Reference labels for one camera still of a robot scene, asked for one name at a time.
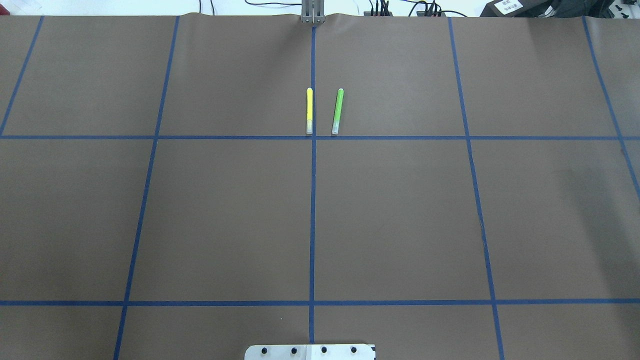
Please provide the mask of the green highlighter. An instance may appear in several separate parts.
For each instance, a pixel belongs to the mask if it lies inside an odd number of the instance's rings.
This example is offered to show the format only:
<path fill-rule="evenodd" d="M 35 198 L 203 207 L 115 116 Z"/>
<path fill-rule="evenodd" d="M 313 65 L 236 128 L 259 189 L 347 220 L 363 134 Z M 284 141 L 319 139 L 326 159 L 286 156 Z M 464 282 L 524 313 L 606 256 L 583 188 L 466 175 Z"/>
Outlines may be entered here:
<path fill-rule="evenodd" d="M 336 91 L 336 98 L 334 100 L 333 121 L 331 127 L 331 136 L 337 136 L 339 134 L 339 128 L 342 119 L 342 109 L 345 98 L 345 89 L 339 88 Z"/>

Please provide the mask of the yellow highlighter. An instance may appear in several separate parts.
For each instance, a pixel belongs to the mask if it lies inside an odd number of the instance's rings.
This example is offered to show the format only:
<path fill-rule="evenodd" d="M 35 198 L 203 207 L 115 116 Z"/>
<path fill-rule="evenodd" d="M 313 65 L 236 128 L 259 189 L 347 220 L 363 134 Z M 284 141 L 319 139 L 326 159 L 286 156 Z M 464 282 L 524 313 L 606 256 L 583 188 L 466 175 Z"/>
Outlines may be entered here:
<path fill-rule="evenodd" d="M 314 89 L 308 87 L 305 92 L 305 134 L 312 135 L 314 121 Z"/>

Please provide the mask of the black box with label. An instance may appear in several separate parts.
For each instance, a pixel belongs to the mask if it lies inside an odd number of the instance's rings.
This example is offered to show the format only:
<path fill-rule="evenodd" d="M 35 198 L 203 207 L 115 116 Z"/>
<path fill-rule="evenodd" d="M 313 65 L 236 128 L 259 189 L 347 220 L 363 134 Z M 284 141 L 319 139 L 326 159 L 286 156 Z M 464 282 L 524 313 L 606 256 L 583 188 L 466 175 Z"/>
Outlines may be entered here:
<path fill-rule="evenodd" d="M 553 11 L 554 0 L 492 0 L 480 18 L 539 18 Z"/>

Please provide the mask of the aluminium frame post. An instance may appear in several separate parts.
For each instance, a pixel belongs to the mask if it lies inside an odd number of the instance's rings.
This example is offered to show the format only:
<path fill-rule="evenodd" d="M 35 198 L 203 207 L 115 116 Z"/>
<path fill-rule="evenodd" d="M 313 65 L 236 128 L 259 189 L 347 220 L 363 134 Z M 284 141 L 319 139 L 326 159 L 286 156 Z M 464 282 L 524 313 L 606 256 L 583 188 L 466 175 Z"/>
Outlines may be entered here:
<path fill-rule="evenodd" d="M 324 0 L 301 0 L 301 22 L 318 26 L 325 22 Z"/>

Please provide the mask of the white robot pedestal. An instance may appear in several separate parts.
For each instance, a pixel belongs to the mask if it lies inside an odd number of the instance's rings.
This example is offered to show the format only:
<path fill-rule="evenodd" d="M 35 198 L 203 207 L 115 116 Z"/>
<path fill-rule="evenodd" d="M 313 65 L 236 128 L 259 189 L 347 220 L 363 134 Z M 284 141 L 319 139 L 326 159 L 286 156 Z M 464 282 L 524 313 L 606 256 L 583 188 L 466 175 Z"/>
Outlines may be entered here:
<path fill-rule="evenodd" d="M 263 344 L 251 345 L 245 360 L 375 360 L 374 345 L 364 343 L 336 344 Z"/>

